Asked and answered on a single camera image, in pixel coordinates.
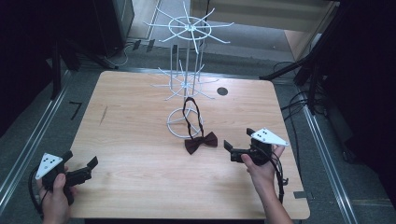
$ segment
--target rotating display stand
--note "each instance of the rotating display stand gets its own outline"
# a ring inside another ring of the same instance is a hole
[[[224,25],[210,25],[208,22],[206,22],[206,18],[209,17],[213,12],[214,8],[212,11],[207,13],[204,17],[201,19],[196,18],[196,17],[191,17],[189,13],[187,12],[186,5],[183,2],[183,8],[185,15],[180,16],[180,17],[172,17],[165,12],[161,11],[159,8],[156,7],[156,9],[161,12],[163,15],[166,17],[170,18],[171,20],[169,21],[168,24],[150,24],[146,23],[148,26],[153,26],[153,27],[164,27],[168,28],[171,36],[166,38],[165,40],[160,40],[161,42],[166,42],[169,40],[171,41],[171,48],[170,48],[170,71],[166,72],[162,70],[161,68],[160,71],[164,73],[165,75],[169,76],[169,82],[168,84],[164,85],[152,85],[154,87],[167,87],[169,90],[172,92],[172,95],[169,96],[168,98],[165,99],[165,101],[170,100],[174,96],[179,96],[183,98],[183,104],[184,101],[187,99],[187,97],[193,97],[197,94],[202,94],[203,96],[209,98],[209,99],[215,99],[214,97],[210,97],[209,95],[205,94],[202,92],[202,85],[210,82],[216,82],[218,79],[213,80],[213,81],[207,81],[203,82],[200,79],[201,71],[204,68],[204,64],[202,64],[202,60],[204,57],[204,48],[201,48],[201,46],[205,45],[205,39],[210,37],[213,38],[220,43],[223,44],[228,44],[230,42],[228,41],[223,41],[215,36],[212,35],[213,28],[220,28],[220,27],[227,27],[233,25],[233,23],[228,23]],[[184,63],[184,69],[183,69],[183,64],[182,61],[179,59],[179,53],[180,53],[180,48],[178,47],[178,44],[176,43],[173,45],[175,38],[178,42],[178,40],[182,41],[187,41],[187,48],[186,48],[186,59]],[[196,54],[195,57],[195,65],[194,65],[194,70],[193,72],[189,71],[189,63],[190,63],[190,51],[194,51]],[[177,54],[177,59],[176,59],[176,71],[173,69],[173,54]],[[193,108],[192,102],[189,103],[189,105],[186,105],[185,108],[185,117],[183,116],[183,107],[178,108],[174,110],[168,117],[168,120],[166,122],[167,127],[169,131],[180,138],[190,138],[189,135],[183,135],[180,133],[177,133],[172,126],[174,124],[180,123],[181,121],[185,121],[186,117],[189,116],[189,114],[192,112],[194,114],[198,114],[197,111]],[[195,136],[200,132],[200,128],[196,127],[195,125],[191,125],[191,135]]]

